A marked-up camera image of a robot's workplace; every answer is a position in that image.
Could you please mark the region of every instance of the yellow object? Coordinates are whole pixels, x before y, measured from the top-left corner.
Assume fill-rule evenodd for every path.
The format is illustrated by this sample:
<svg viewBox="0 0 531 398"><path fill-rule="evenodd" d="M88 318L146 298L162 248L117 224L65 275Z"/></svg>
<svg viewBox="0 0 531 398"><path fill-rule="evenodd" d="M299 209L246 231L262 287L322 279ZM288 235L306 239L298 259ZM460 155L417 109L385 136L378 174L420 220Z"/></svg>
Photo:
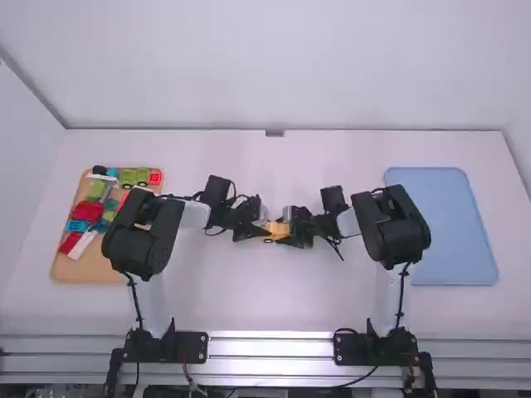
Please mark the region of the yellow object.
<svg viewBox="0 0 531 398"><path fill-rule="evenodd" d="M290 235L289 222L268 221L265 224L265 229L271 234L271 236L266 238L270 240L278 240Z"/></svg>
<svg viewBox="0 0 531 398"><path fill-rule="evenodd" d="M101 219L105 220L107 222L113 222L114 218L116 217L116 213L111 210L105 210L103 214L101 215Z"/></svg>

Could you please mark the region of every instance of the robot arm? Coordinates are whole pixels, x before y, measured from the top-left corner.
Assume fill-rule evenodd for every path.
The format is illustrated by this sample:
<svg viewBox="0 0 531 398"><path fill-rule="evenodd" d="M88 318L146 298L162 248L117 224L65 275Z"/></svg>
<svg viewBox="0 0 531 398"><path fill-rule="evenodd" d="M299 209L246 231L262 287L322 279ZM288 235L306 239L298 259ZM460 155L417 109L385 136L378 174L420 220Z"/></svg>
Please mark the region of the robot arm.
<svg viewBox="0 0 531 398"><path fill-rule="evenodd" d="M134 188L105 234L102 253L113 269L129 280L138 316L138 327L129 331L124 349L114 350L111 357L108 396L114 391L113 375L118 371L113 363L121 363L117 356L141 362L184 363L184 356L187 363L206 361L207 334L175 330L163 296L161 273L169 262L179 227L208 230L218 226L232 230L235 242L271 236L266 228L267 209L260 197L238 196L234 188L234 195L227 198L231 184L225 178L210 176L204 191L193 197L156 197L150 191ZM341 240L361 235L371 259L382 265L378 267L375 319L378 334L391 337L404 322L407 267L418 262L431 243L427 223L400 185L354 194L352 206L346 204L340 186L323 188L321 198L324 214L316 216L305 207L287 206L278 221L286 224L289 232L275 242L304 248L313 245L314 236L320 236L341 256L337 248ZM396 268L404 263L403 269ZM375 335L370 322L368 329L368 335ZM356 358L367 360L356 350L348 350L355 352ZM343 365L337 357L336 363Z"/></svg>

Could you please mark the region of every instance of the green toy car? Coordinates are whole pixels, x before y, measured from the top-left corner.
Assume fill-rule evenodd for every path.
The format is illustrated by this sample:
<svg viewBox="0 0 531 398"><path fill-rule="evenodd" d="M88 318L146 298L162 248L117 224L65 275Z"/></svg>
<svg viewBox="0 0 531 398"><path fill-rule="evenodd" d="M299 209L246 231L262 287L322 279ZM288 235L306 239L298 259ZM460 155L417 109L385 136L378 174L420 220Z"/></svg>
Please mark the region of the green toy car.
<svg viewBox="0 0 531 398"><path fill-rule="evenodd" d="M148 168L142 167L136 169L136 184L141 187L148 186L149 174L151 172Z"/></svg>
<svg viewBox="0 0 531 398"><path fill-rule="evenodd" d="M131 189L133 186L148 186L150 171L148 168L122 168L119 171L119 185L123 189Z"/></svg>

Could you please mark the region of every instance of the blue tray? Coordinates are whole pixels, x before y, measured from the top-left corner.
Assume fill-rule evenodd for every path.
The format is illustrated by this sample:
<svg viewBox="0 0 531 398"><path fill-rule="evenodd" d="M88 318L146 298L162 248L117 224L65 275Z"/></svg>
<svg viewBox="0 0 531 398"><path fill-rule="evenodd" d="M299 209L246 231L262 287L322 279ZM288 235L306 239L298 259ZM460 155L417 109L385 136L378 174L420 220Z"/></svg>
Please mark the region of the blue tray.
<svg viewBox="0 0 531 398"><path fill-rule="evenodd" d="M455 167L391 167L431 230L431 246L412 276L416 285L495 284L498 267L466 173Z"/></svg>

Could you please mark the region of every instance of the wooden board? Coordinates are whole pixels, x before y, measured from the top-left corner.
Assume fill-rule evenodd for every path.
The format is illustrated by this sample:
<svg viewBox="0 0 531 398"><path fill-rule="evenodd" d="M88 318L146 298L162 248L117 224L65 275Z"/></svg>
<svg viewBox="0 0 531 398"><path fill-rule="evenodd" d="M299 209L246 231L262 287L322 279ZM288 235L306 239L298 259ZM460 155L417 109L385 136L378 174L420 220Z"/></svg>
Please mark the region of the wooden board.
<svg viewBox="0 0 531 398"><path fill-rule="evenodd" d="M159 168L151 167L152 172L161 172ZM80 201L85 200L90 190L92 179L88 178L86 174L90 170L86 170L80 179L80 184L77 188L76 196L72 202L69 212L66 214L66 223L70 220L70 214L74 206ZM155 193L160 193L162 189L162 181L160 185L149 185L149 189ZM127 192L126 189L113 188L110 197L120 200ZM70 232L64 232L61 236L61 242L69 235ZM110 265L110 261L101 254L101 241L104 234L98 234L94 240L89 244L85 253L78 260L72 260L66 255L56 252L56 257L50 269L51 278L63 284L119 284L123 283L122 277L114 271Z"/></svg>

